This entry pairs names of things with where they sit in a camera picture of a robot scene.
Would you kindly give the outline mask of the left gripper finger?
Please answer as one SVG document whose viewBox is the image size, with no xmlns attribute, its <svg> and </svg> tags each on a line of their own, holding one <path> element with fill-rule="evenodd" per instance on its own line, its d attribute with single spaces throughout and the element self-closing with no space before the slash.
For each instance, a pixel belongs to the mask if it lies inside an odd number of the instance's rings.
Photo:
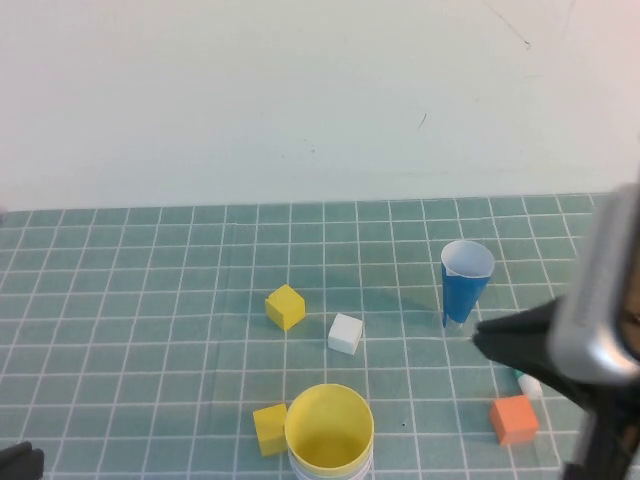
<svg viewBox="0 0 640 480">
<path fill-rule="evenodd" d="M 1 472 L 19 473 L 29 469 L 31 443 L 22 442 L 1 451 Z"/>
<path fill-rule="evenodd" d="M 14 478 L 18 480 L 41 480 L 44 475 L 44 452 L 32 449 L 15 460 Z"/>
</svg>

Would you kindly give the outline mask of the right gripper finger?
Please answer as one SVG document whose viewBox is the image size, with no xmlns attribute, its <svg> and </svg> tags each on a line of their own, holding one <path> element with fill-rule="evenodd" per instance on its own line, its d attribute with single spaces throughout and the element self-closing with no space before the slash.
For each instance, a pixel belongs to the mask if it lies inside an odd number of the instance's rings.
<svg viewBox="0 0 640 480">
<path fill-rule="evenodd" d="M 480 350 L 517 350 L 543 343 L 561 298 L 477 325 Z"/>
<path fill-rule="evenodd" d="M 560 374 L 549 359 L 540 335 L 474 334 L 473 343 L 487 359 L 536 378 L 582 409 L 595 407 L 597 389 Z"/>
</svg>

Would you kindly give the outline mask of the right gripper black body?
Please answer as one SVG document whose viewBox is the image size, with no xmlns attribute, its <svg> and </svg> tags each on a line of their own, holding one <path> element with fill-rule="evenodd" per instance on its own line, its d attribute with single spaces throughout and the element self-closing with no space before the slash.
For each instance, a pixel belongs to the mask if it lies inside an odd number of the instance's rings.
<svg viewBox="0 0 640 480">
<path fill-rule="evenodd" d="M 639 451 L 639 380 L 598 384 L 565 378 L 569 399 L 586 413 L 564 479 L 624 479 Z"/>
</svg>

